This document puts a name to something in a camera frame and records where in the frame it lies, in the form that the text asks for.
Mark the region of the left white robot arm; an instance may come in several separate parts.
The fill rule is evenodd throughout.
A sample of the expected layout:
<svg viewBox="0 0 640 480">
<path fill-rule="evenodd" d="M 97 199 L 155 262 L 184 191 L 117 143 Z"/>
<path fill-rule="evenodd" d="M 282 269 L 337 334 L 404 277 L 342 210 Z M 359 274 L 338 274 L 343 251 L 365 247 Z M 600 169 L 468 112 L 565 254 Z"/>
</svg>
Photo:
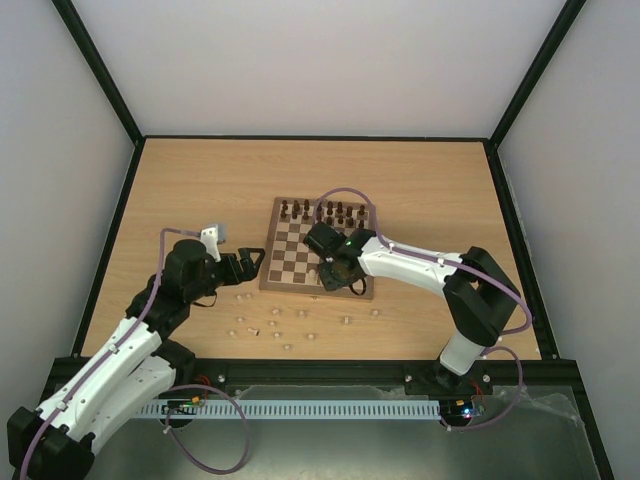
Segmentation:
<svg viewBox="0 0 640 480">
<path fill-rule="evenodd" d="M 7 422 L 8 456 L 19 479 L 83 479 L 105 443 L 166 392 L 209 389 L 194 380 L 196 357 L 171 340 L 193 305 L 223 286 L 253 280 L 265 251 L 222 253 L 187 236 L 159 253 L 155 274 L 105 344 L 34 410 Z"/>
</svg>

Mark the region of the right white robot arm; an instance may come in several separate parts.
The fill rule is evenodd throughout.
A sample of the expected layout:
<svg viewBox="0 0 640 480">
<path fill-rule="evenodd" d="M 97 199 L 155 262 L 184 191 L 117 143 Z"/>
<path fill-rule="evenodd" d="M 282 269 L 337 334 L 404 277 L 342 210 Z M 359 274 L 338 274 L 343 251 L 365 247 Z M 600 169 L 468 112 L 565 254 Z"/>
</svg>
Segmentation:
<svg viewBox="0 0 640 480">
<path fill-rule="evenodd" d="M 439 354 L 436 379 L 460 390 L 471 367 L 502 335 L 519 333 L 532 314 L 517 287 L 484 249 L 442 253 L 397 243 L 371 229 L 347 236 L 319 222 L 303 244 L 320 259 L 318 275 L 327 291 L 351 287 L 367 277 L 409 284 L 444 299 L 454 333 Z"/>
</svg>

